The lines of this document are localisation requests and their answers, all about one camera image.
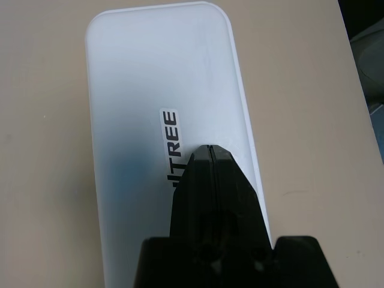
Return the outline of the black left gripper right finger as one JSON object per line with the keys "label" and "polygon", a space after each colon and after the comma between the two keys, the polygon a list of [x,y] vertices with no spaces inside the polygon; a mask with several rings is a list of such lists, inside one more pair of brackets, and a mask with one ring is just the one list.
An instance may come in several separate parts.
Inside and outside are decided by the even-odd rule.
{"label": "black left gripper right finger", "polygon": [[245,249],[270,250],[266,224],[253,186],[228,150],[212,145],[211,155],[219,209],[227,218],[225,234]]}

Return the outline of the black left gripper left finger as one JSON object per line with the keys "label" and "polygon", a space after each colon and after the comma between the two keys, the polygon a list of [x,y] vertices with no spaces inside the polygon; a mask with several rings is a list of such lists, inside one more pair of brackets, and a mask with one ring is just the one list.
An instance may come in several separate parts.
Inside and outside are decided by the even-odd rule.
{"label": "black left gripper left finger", "polygon": [[213,238],[216,236],[216,199],[212,145],[192,154],[175,188],[170,236]]}

